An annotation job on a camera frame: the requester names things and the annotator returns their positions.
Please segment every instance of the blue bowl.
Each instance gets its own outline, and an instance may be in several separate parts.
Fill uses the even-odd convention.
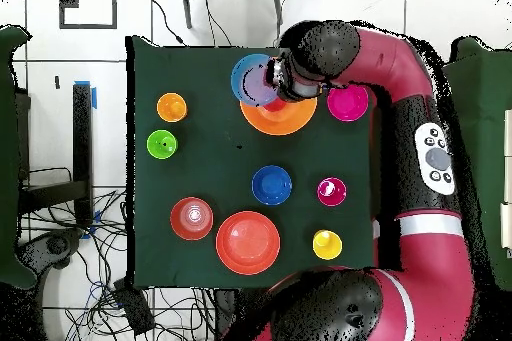
[[[249,54],[235,65],[231,72],[231,89],[241,102],[264,106],[276,99],[277,88],[265,82],[269,60],[266,54]]]
[[[292,192],[288,172],[279,166],[264,166],[252,178],[252,193],[263,204],[276,206],[283,203]]]

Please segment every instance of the red cup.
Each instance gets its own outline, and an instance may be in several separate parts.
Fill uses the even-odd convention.
[[[171,210],[171,227],[184,240],[200,240],[213,226],[213,212],[208,203],[186,197],[178,201]]]
[[[265,104],[263,108],[265,110],[268,110],[269,112],[278,112],[281,110],[284,106],[286,106],[286,101],[281,100],[279,97],[276,97],[274,101],[271,101],[268,104]]]

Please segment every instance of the green table surface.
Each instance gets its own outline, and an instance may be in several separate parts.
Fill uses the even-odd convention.
[[[276,56],[276,49],[154,47],[136,36],[132,41],[137,286],[268,287],[315,266],[372,265],[368,112],[356,122],[339,122],[321,96],[301,130],[265,135],[244,118],[230,76],[242,57]],[[187,102],[188,114],[180,122],[164,122],[156,112],[159,97],[167,92]],[[167,160],[147,152],[147,138],[157,129],[178,139],[177,152]],[[270,164],[282,166],[292,178],[292,194],[279,206],[260,204],[251,191],[253,174]],[[347,198],[334,208],[316,196],[318,183],[327,176],[337,176],[347,186]],[[169,223],[171,208],[188,196],[202,198],[214,212],[212,230],[199,241],[179,238]],[[281,238],[274,264],[253,276],[229,270],[215,250],[220,224],[243,210],[270,218]],[[313,234],[319,229],[341,236],[338,258],[327,262],[313,253]]]
[[[512,259],[501,248],[504,199],[505,110],[512,109],[512,52],[482,48],[471,38],[458,43],[456,61],[444,67],[471,160],[482,209],[481,222],[496,284],[512,290]]]

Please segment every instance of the red bowl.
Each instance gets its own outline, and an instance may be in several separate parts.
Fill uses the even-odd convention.
[[[196,197],[178,201],[171,210],[171,227],[184,240],[200,240],[213,226],[213,212],[208,203]]]

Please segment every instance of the white tile floor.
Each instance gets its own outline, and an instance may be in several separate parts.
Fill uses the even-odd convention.
[[[193,28],[185,26],[182,0],[156,0],[167,15],[171,29],[189,45],[213,45],[205,0],[191,0]],[[163,16],[150,0],[117,0],[117,29],[59,29],[59,0],[0,0],[0,25],[25,27],[32,35],[25,47],[14,53],[13,67],[20,87],[28,88],[32,97],[30,116],[30,160],[32,169],[72,167],[72,105],[74,81],[88,80],[97,88],[97,109],[93,109],[93,148],[95,196],[112,190],[122,192],[126,183],[126,75],[125,36],[140,35],[158,45],[176,45],[165,28]],[[276,37],[273,0],[208,0],[216,21],[224,28],[233,45],[270,46]],[[66,9],[66,23],[110,23],[111,0],[80,0],[78,9]],[[429,41],[447,61],[451,42],[461,35],[477,35],[488,45],[503,48],[512,42],[512,6],[510,0],[286,0],[283,4],[284,32],[291,25],[307,19],[366,20],[391,31]],[[217,44],[227,45],[221,31],[213,24]],[[55,86],[59,76],[60,89]],[[33,184],[65,181],[64,171],[34,174]],[[104,219],[122,222],[119,207],[109,210]],[[32,237],[42,231],[42,223],[31,220]],[[99,230],[100,239],[108,233]],[[23,231],[26,239],[28,230]],[[114,246],[126,247],[124,237]],[[82,239],[80,253],[88,264],[93,280],[99,279],[98,253],[92,241]],[[126,270],[126,252],[111,250],[108,261],[112,277]],[[64,341],[71,322],[65,309],[79,317],[89,296],[90,283],[78,255],[62,271],[52,270],[44,291],[44,316],[49,341]],[[156,321],[192,339],[192,297],[189,289],[149,291],[149,303]],[[183,300],[175,310],[167,303]],[[192,310],[192,326],[201,321]],[[125,319],[113,324],[123,328]],[[148,333],[149,341],[180,341],[171,333],[157,328]],[[194,338],[206,340],[205,324],[194,330]],[[121,334],[119,341],[134,341],[133,333]],[[112,337],[91,337],[91,341],[113,341]],[[136,341],[146,341],[139,336]]]

